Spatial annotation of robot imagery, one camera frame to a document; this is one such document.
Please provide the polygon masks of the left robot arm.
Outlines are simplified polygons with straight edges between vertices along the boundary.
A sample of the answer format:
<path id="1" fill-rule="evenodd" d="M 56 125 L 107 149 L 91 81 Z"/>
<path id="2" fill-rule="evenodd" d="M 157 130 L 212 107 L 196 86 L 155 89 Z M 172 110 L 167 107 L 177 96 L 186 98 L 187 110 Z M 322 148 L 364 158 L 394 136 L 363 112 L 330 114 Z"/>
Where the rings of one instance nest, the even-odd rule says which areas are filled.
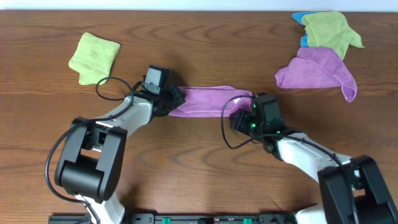
<path id="1" fill-rule="evenodd" d="M 55 170 L 57 186 L 83 203 L 92 223 L 121 223 L 125 208 L 116 195 L 127 138 L 155 116 L 167 116 L 184 104 L 176 86 L 144 85 L 131 90 L 123 102 L 104 116 L 76 118 L 61 140 L 62 153 Z"/>

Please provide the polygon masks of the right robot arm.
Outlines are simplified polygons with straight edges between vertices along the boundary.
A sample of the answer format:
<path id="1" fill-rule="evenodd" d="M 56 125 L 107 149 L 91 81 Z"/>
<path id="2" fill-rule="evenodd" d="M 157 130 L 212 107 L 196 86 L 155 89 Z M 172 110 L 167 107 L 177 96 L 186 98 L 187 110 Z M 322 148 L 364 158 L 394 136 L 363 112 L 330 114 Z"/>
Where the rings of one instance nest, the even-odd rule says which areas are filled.
<path id="1" fill-rule="evenodd" d="M 280 116 L 266 118 L 239 110 L 230 121 L 233 129 L 259 141 L 268 153 L 319 184 L 321 204 L 295 212 L 296 223 L 397 223 L 396 205 L 371 157 L 335 153 L 286 127 Z"/>

